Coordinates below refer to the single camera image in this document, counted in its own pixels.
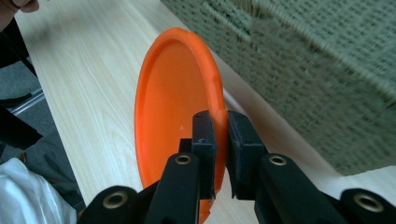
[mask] gray carpet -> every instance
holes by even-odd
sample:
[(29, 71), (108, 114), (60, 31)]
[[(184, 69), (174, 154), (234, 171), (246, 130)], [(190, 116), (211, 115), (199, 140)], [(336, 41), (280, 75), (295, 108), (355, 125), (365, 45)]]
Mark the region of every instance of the gray carpet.
[[(23, 63), (14, 63), (0, 69), (0, 99), (23, 96), (40, 88), (37, 78)], [(42, 135), (56, 131), (55, 124), (47, 105), (43, 100), (18, 115), (18, 118), (28, 123)], [(1, 155), (0, 164), (21, 154), (17, 148), (7, 146)]]

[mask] light wood surface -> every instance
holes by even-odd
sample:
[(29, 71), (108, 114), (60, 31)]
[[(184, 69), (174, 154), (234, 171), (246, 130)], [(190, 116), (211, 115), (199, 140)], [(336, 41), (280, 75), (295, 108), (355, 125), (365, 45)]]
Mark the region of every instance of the light wood surface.
[[(149, 46), (185, 27), (158, 0), (40, 1), (17, 22), (84, 201), (114, 185), (141, 190), (134, 154), (134, 97)], [(267, 103), (216, 57), (228, 107), (247, 114), (271, 151), (292, 157), (317, 187), (372, 190), (396, 203), (396, 168), (340, 176)], [(252, 202), (231, 199), (228, 176), (207, 223), (255, 223)]]

